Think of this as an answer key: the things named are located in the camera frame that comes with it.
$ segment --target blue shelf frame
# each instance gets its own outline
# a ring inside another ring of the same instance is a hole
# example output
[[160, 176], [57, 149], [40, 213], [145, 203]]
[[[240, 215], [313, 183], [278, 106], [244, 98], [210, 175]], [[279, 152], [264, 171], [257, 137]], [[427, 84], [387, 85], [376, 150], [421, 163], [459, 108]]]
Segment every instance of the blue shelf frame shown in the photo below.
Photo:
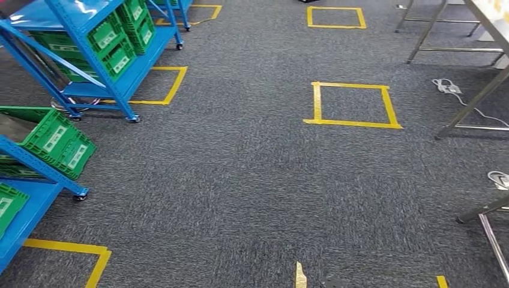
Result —
[[3, 135], [0, 135], [0, 151], [46, 177], [46, 179], [14, 179], [0, 176], [0, 182], [30, 196], [0, 239], [0, 272], [2, 272], [63, 189], [70, 190], [76, 196], [86, 196], [88, 189], [62, 175]]
[[[148, 5], [155, 6], [152, 0], [146, 0]], [[167, 19], [170, 26], [156, 26], [155, 36], [147, 48], [145, 55], [136, 57], [122, 76], [113, 81], [100, 60], [89, 46], [86, 35], [106, 16], [123, 3], [123, 0], [35, 0], [17, 13], [10, 20], [0, 20], [0, 44], [21, 63], [45, 87], [59, 104], [70, 114], [71, 118], [82, 117], [78, 108], [120, 110], [125, 118], [131, 122], [139, 122], [139, 115], [135, 114], [128, 101], [146, 77], [157, 58], [163, 53], [171, 38], [175, 38], [177, 49], [181, 49], [184, 42], [176, 26], [176, 19], [169, 0], [165, 1], [165, 13], [160, 7], [156, 10]], [[99, 76], [99, 81], [93, 79], [74, 65], [60, 58], [45, 47], [26, 36], [19, 30], [28, 31], [66, 31], [76, 43], [85, 59]], [[40, 71], [38, 65], [24, 54], [16, 45], [15, 39], [47, 55], [54, 61], [84, 77], [85, 83], [70, 82], [64, 89], [58, 89], [48, 76]], [[115, 100], [112, 104], [76, 104], [69, 97], [92, 97]]]
[[[182, 24], [184, 25], [186, 30], [191, 29], [191, 24], [187, 19], [187, 10], [191, 7], [193, 0], [177, 0], [177, 5], [171, 5], [171, 9], [179, 10], [180, 15], [177, 18], [182, 19]], [[149, 8], [155, 8], [156, 4], [149, 4]], [[165, 5], [157, 5], [161, 9], [166, 9]]]

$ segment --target shelf board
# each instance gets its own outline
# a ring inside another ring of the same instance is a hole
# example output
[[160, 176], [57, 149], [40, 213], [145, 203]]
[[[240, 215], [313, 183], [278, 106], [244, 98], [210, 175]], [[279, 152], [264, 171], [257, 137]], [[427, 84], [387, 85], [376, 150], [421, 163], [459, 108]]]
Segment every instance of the shelf board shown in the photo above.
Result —
[[[122, 4], [122, 0], [59, 0], [79, 33], [88, 33]], [[65, 31], [44, 0], [35, 0], [10, 16], [16, 29]]]
[[24, 207], [16, 214], [0, 239], [0, 272], [23, 245], [30, 233], [44, 216], [55, 197], [62, 191], [62, 185], [30, 180], [1, 179], [19, 191], [30, 195]]
[[[138, 89], [156, 60], [163, 53], [170, 39], [175, 35], [176, 27], [156, 26], [155, 38], [144, 55], [138, 55], [127, 71], [115, 82], [123, 100], [129, 100]], [[89, 82], [71, 82], [63, 91], [66, 96], [86, 96], [112, 99], [107, 91]]]

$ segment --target yellow tape square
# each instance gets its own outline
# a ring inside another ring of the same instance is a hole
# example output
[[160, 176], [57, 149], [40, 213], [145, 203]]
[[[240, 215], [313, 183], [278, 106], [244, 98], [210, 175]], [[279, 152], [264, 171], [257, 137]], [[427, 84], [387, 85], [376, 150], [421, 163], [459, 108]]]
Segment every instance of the yellow tape square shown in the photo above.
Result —
[[[384, 85], [366, 85], [366, 84], [348, 84], [348, 83], [329, 83], [329, 82], [313, 82], [313, 119], [303, 119], [307, 124], [328, 124], [328, 125], [345, 125], [357, 127], [371, 127], [371, 128], [392, 128], [402, 129], [396, 119], [396, 113], [393, 109], [391, 98], [389, 97], [389, 86]], [[382, 94], [382, 101], [384, 102], [385, 111], [389, 123], [377, 122], [360, 122], [360, 121], [343, 121], [343, 120], [330, 120], [322, 119], [322, 93], [321, 87], [343, 87], [343, 88], [359, 88], [359, 89], [380, 89]]]
[[[313, 24], [313, 10], [354, 10], [357, 12], [359, 18], [358, 26], [345, 26], [345, 25], [316, 25]], [[366, 20], [364, 20], [363, 10], [357, 7], [307, 7], [307, 26], [312, 28], [336, 28], [336, 29], [366, 29]]]
[[89, 244], [78, 244], [40, 239], [27, 239], [25, 243], [23, 243], [23, 246], [31, 248], [41, 248], [99, 255], [99, 259], [97, 259], [94, 269], [92, 270], [92, 273], [88, 277], [88, 281], [86, 282], [85, 288], [97, 287], [97, 283], [99, 283], [101, 274], [106, 268], [106, 264], [108, 263], [108, 260], [110, 259], [111, 256], [111, 251], [108, 250], [107, 247]]
[[[191, 5], [191, 7], [197, 7], [197, 8], [213, 8], [214, 9], [214, 12], [212, 12], [212, 16], [209, 18], [209, 19], [206, 19], [206, 20], [203, 20], [203, 21], [207, 21], [207, 20], [214, 20], [217, 18], [217, 16], [219, 15], [219, 12], [221, 12], [221, 9], [223, 8], [222, 5], [209, 5], [209, 4], [193, 4]], [[202, 23], [203, 21], [198, 21], [198, 22], [191, 22], [191, 21], [188, 21], [187, 23], [189, 23], [190, 25], [197, 25], [197, 24], [200, 24]], [[164, 18], [159, 18], [155, 21], [155, 24], [156, 25], [161, 25], [161, 26], [167, 26], [167, 25], [171, 25], [170, 22], [166, 21], [166, 19]]]
[[[170, 88], [170, 91], [166, 95], [166, 97], [163, 100], [131, 100], [129, 103], [131, 104], [156, 104], [156, 105], [169, 105], [170, 102], [173, 99], [173, 96], [175, 96], [178, 88], [180, 87], [180, 84], [182, 83], [182, 80], [184, 79], [185, 72], [187, 72], [187, 66], [182, 67], [152, 67], [152, 70], [164, 70], [164, 71], [178, 71], [178, 75], [173, 82], [172, 87]], [[115, 100], [103, 100], [101, 101], [103, 103], [114, 103]]]

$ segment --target green plastic crate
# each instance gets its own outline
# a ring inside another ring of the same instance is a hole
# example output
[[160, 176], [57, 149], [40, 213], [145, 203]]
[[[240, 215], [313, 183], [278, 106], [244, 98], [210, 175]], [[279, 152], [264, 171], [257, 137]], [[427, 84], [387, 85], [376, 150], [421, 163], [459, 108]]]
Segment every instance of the green plastic crate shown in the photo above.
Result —
[[[94, 71], [94, 69], [92, 67], [90, 67], [90, 65], [88, 65], [88, 64], [82, 65], [82, 64], [76, 64], [76, 63], [72, 63], [72, 64], [74, 66], [76, 66], [78, 69], [85, 72], [86, 74], [90, 75], [92, 78], [95, 78], [97, 80], [99, 79], [99, 76]], [[88, 82], [85, 78], [79, 76], [73, 70], [71, 70], [61, 64], [57, 64], [57, 66], [58, 66], [58, 69], [60, 70], [60, 72], [62, 72], [63, 75], [65, 75], [67, 78], [69, 78], [69, 80], [71, 80], [73, 82]]]
[[22, 164], [0, 164], [0, 175], [23, 178], [43, 178], [42, 175]]
[[95, 152], [95, 145], [85, 135], [80, 134], [67, 145], [58, 158], [54, 168], [61, 171], [71, 179], [77, 179], [83, 172], [85, 164]]
[[[33, 38], [58, 56], [67, 59], [85, 59], [66, 32], [31, 31]], [[87, 40], [99, 58], [107, 55], [125, 36], [120, 18], [110, 14], [88, 34]]]
[[[55, 162], [69, 140], [81, 132], [61, 113], [48, 107], [0, 106], [0, 113], [38, 123], [19, 146], [47, 163]], [[16, 162], [4, 155], [0, 163]]]
[[132, 23], [132, 25], [138, 27], [145, 14], [148, 13], [148, 8], [144, 0], [124, 0], [124, 3], [116, 9], [116, 12], [122, 23]]
[[[115, 46], [108, 54], [100, 58], [103, 67], [106, 69], [108, 75], [113, 81], [116, 81], [135, 59], [136, 54], [134, 52], [134, 47], [126, 35], [123, 36], [118, 45]], [[97, 73], [86, 60], [79, 58], [67, 58], [66, 60], [93, 78], [99, 79]], [[87, 82], [85, 78], [78, 76], [75, 72], [71, 71], [62, 64], [55, 64], [70, 80], [75, 82]]]
[[0, 238], [29, 198], [29, 195], [0, 183]]
[[129, 36], [129, 40], [131, 40], [131, 43], [133, 44], [136, 54], [145, 54], [147, 47], [155, 36], [154, 21], [152, 20], [150, 14], [145, 16], [136, 31], [126, 31], [126, 33]]
[[110, 74], [110, 77], [115, 81], [124, 73], [127, 68], [136, 59], [133, 45], [127, 37], [122, 41], [103, 59], [103, 65]]

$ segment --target white power cable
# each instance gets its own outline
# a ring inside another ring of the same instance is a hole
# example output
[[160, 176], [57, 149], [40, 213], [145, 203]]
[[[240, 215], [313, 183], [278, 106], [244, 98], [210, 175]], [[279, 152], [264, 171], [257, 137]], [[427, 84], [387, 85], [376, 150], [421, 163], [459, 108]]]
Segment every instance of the white power cable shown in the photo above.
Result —
[[[449, 82], [449, 84], [448, 85], [443, 84], [444, 81]], [[463, 102], [461, 97], [459, 97], [459, 95], [458, 95], [458, 94], [462, 93], [460, 88], [458, 86], [456, 86], [451, 80], [449, 80], [449, 79], [433, 79], [432, 82], [433, 82], [433, 84], [436, 85], [436, 87], [438, 88], [438, 91], [446, 93], [446, 94], [453, 94], [454, 96], [456, 96], [456, 98], [458, 98], [461, 105], [467, 106], [467, 104], [465, 104], [465, 102]], [[506, 127], [509, 127], [509, 124], [507, 124], [505, 121], [503, 121], [501, 119], [491, 117], [491, 116], [486, 116], [483, 112], [481, 112], [481, 110], [479, 110], [477, 108], [474, 108], [474, 110], [477, 111], [477, 113], [479, 113], [484, 118], [497, 120], [498, 122], [504, 124]]]

